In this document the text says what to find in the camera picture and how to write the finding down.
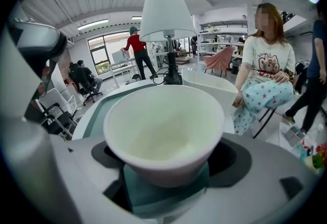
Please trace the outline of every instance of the light blue pants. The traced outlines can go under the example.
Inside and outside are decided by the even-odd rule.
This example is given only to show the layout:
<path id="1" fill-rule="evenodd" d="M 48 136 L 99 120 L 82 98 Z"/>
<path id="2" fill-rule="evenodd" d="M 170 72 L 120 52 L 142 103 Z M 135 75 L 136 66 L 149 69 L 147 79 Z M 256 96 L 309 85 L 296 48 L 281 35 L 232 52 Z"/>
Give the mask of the light blue pants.
<path id="1" fill-rule="evenodd" d="M 241 93 L 244 104 L 235 111 L 233 119 L 235 133 L 238 135 L 243 135 L 262 109 L 274 109 L 288 102 L 293 94 L 293 86 L 290 82 L 260 83 L 248 77 L 241 88 Z"/>

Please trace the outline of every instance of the woman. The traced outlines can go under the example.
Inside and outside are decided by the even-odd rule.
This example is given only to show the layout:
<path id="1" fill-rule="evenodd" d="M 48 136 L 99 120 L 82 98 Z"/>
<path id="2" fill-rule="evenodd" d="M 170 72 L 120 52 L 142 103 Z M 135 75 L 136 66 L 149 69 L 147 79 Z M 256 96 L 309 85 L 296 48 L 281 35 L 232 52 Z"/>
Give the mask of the woman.
<path id="1" fill-rule="evenodd" d="M 269 3 L 256 10 L 258 31 L 244 44 L 243 60 L 235 86 L 233 103 L 235 132 L 242 135 L 264 108 L 275 108 L 291 98 L 295 70 L 292 46 L 284 38 L 277 8 Z"/>
<path id="2" fill-rule="evenodd" d="M 145 62 L 145 64 L 147 65 L 147 67 L 150 69 L 152 73 L 150 79 L 154 78 L 156 76 L 156 72 L 152 66 L 147 50 L 144 49 L 144 46 L 146 46 L 147 44 L 139 40 L 138 30 L 135 26 L 132 26 L 129 29 L 129 34 L 131 36 L 127 39 L 127 45 L 126 47 L 121 48 L 121 50 L 128 51 L 129 46 L 132 46 L 134 51 L 135 61 L 138 66 L 138 70 L 141 74 L 142 80 L 146 79 L 144 74 L 143 61 Z"/>

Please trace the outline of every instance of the white bowl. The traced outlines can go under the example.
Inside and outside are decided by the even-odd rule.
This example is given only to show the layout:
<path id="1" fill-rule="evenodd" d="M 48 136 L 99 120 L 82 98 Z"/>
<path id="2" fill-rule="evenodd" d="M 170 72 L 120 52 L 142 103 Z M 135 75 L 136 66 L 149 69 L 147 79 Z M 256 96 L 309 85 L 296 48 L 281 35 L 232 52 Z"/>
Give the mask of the white bowl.
<path id="1" fill-rule="evenodd" d="M 177 85 L 145 88 L 115 103 L 103 131 L 110 149 L 161 187 L 195 179 L 221 138 L 224 113 L 208 93 Z"/>
<path id="2" fill-rule="evenodd" d="M 183 69 L 182 80 L 183 85 L 203 90 L 212 95 L 220 103 L 225 114 L 229 113 L 239 92 L 228 80 L 198 71 Z"/>

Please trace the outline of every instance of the black lamp base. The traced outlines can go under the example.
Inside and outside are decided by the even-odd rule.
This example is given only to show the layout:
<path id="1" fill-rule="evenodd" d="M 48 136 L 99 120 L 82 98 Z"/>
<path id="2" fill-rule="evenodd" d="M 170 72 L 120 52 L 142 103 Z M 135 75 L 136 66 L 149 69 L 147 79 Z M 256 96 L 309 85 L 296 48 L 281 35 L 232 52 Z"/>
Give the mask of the black lamp base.
<path id="1" fill-rule="evenodd" d="M 168 73 L 163 79 L 163 84 L 182 85 L 182 76 L 177 71 L 176 58 L 174 52 L 167 53 L 168 57 Z"/>

